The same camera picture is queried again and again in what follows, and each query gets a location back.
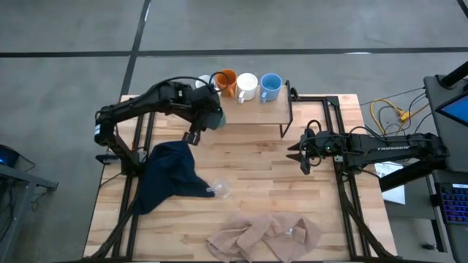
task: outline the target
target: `concrete floor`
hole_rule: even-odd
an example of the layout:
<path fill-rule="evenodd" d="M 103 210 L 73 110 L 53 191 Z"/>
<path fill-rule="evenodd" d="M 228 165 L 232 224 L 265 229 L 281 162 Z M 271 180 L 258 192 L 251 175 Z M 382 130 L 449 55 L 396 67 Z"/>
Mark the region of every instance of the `concrete floor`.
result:
<path fill-rule="evenodd" d="M 142 6 L 143 0 L 0 0 L 0 53 L 131 50 Z M 465 46 L 468 19 L 456 0 L 153 0 L 140 49 Z M 230 67 L 259 76 L 276 72 L 303 94 L 358 94 L 362 103 L 419 88 L 426 75 L 449 72 L 467 58 L 468 53 L 139 58 L 129 93 L 141 94 L 166 77 Z M 94 113 L 118 100 L 128 60 L 0 58 L 0 143 L 35 161 L 34 174 L 60 182 L 29 213 L 13 262 L 81 257 L 102 172 L 94 156 L 104 151 L 93 141 Z M 420 93 L 391 100 L 405 108 Z M 362 111 L 377 129 L 369 105 Z M 409 132 L 428 111 L 415 117 Z M 393 123 L 395 116 L 384 111 L 382 119 Z M 419 131 L 435 132 L 432 119 Z M 400 256 L 437 259 L 419 248 L 433 238 L 420 235 L 429 231 L 427 222 L 389 216 Z"/>

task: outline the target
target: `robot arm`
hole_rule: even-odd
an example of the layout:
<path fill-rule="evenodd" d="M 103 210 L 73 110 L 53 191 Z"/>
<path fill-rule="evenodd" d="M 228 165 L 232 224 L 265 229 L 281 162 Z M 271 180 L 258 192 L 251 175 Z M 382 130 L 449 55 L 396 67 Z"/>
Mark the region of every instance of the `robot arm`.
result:
<path fill-rule="evenodd" d="M 300 142 L 288 148 L 299 151 L 287 157 L 299 161 L 301 170 L 306 175 L 310 173 L 311 167 L 317 166 L 321 159 L 329 156 L 342 161 L 346 172 L 357 172 L 368 164 L 377 162 L 408 158 L 436 161 L 449 155 L 441 139 L 430 133 L 381 137 L 378 134 L 336 134 L 321 131 L 320 125 L 319 129 L 315 134 L 308 126 Z M 319 159 L 319 162 L 311 163 L 310 160 L 314 159 Z"/>
<path fill-rule="evenodd" d="M 219 96 L 211 85 L 194 90 L 179 82 L 161 82 L 141 96 L 105 106 L 97 112 L 94 141 L 108 146 L 117 155 L 124 175 L 136 175 L 143 164 L 139 153 L 129 149 L 120 138 L 116 124 L 149 112 L 175 114 L 190 122 L 192 125 L 183 140 L 193 145 L 199 143 L 200 132 L 206 128 L 217 129 L 224 125 Z"/>

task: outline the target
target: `wooden table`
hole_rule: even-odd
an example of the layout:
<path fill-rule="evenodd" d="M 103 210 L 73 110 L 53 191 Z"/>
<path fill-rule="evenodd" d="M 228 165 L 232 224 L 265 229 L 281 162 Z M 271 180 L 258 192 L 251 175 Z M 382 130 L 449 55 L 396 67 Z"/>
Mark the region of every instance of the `wooden table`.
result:
<path fill-rule="evenodd" d="M 345 129 L 363 126 L 358 97 L 354 94 L 338 96 Z M 165 200 L 153 212 L 139 218 L 133 259 L 216 261 L 206 248 L 206 238 L 239 210 L 301 213 L 324 232 L 318 247 L 301 260 L 349 259 L 331 159 L 312 167 L 310 175 L 304 175 L 299 163 L 285 157 L 287 148 L 299 140 L 308 121 L 317 119 L 326 129 L 322 105 L 300 102 L 292 106 L 294 121 L 283 139 L 280 139 L 278 127 L 271 125 L 228 124 L 223 129 L 203 132 L 200 144 L 191 146 L 196 172 L 208 183 L 226 178 L 232 186 L 230 196 L 226 199 L 171 197 Z M 118 126 L 120 135 L 128 143 L 132 141 L 135 124 L 136 119 L 132 119 Z M 157 114 L 152 145 L 180 140 L 188 127 L 189 124 L 177 116 Z M 102 180 L 119 172 L 118 164 L 106 166 Z M 356 180 L 365 222 L 385 248 L 396 254 L 378 180 L 367 174 L 357 176 Z M 85 256 L 93 254 L 116 225 L 124 181 L 124 176 L 117 177 L 99 191 Z M 129 224 L 124 232 L 121 254 L 125 254 L 128 228 Z M 353 232 L 360 251 L 355 225 Z M 253 258 L 277 261 L 264 243 L 256 246 Z"/>

